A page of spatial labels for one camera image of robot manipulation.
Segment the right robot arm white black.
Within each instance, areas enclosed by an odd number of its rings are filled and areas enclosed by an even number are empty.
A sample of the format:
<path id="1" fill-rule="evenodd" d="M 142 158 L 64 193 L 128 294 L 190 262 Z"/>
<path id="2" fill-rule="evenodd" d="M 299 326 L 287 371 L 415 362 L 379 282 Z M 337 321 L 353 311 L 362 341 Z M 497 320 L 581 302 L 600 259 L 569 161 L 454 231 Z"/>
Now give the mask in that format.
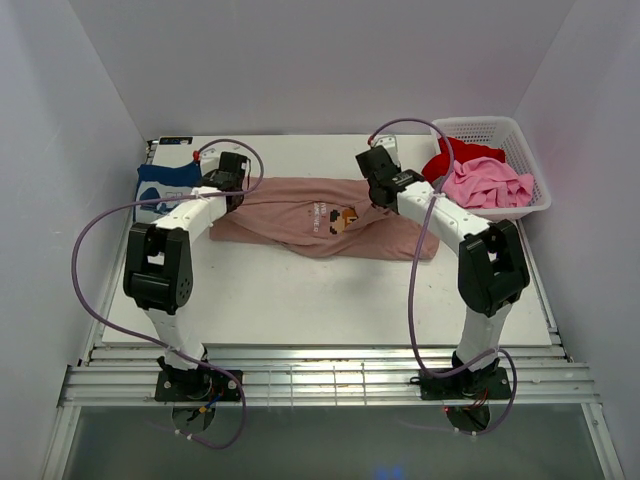
<path id="1" fill-rule="evenodd" d="M 419 366 L 412 381 L 421 398 L 508 398 L 512 388 L 499 365 L 500 338 L 512 306 L 530 283 L 516 225 L 463 209 L 417 172 L 402 169 L 383 146 L 358 154 L 356 162 L 375 206 L 418 223 L 423 235 L 436 236 L 458 259 L 457 289 L 466 307 L 461 339 L 450 368 Z"/>

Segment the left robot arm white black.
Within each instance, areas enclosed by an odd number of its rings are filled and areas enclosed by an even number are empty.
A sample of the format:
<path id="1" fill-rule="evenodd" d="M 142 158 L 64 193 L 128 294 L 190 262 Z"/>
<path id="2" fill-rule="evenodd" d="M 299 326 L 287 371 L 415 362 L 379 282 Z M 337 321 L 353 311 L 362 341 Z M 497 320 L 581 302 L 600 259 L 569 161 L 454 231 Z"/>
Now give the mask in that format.
<path id="1" fill-rule="evenodd" d="M 150 224 L 136 223 L 128 234 L 124 293 L 151 320 L 165 353 L 158 359 L 165 381 L 182 397 L 201 399 L 212 374 L 200 364 L 206 348 L 181 310 L 194 289 L 191 246 L 199 236 L 243 202 L 249 159 L 223 152 L 218 166 L 179 203 Z"/>

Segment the dusty pink printed t-shirt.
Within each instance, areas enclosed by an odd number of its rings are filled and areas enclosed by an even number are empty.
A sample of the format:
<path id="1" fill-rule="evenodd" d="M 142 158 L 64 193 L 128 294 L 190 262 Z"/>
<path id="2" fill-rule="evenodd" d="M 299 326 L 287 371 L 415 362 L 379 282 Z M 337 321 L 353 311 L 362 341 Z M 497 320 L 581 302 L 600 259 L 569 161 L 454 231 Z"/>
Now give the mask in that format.
<path id="1" fill-rule="evenodd" d="M 274 177 L 210 228 L 213 241 L 281 246 L 309 258 L 406 261 L 421 226 L 376 207 L 364 180 Z"/>

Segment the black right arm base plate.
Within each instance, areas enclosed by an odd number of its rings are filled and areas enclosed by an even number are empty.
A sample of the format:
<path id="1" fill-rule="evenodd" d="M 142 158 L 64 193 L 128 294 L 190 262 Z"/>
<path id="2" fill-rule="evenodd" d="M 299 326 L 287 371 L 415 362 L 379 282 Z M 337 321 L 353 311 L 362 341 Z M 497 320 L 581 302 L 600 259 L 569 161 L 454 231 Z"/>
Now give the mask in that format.
<path id="1" fill-rule="evenodd" d="M 512 390 L 502 367 L 492 371 L 465 371 L 447 378 L 431 378 L 420 372 L 410 379 L 420 389 L 422 400 L 508 400 Z"/>

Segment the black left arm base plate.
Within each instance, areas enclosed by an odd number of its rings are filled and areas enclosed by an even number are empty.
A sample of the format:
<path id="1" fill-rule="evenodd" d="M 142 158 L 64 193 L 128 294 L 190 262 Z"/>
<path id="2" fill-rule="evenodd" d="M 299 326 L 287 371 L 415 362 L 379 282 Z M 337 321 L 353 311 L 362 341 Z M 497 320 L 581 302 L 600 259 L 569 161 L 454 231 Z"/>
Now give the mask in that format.
<path id="1" fill-rule="evenodd" d="M 240 400 L 241 370 L 232 370 L 233 380 L 210 369 L 161 370 L 157 376 L 154 400 L 156 402 L 207 402 L 219 397 L 220 401 Z"/>

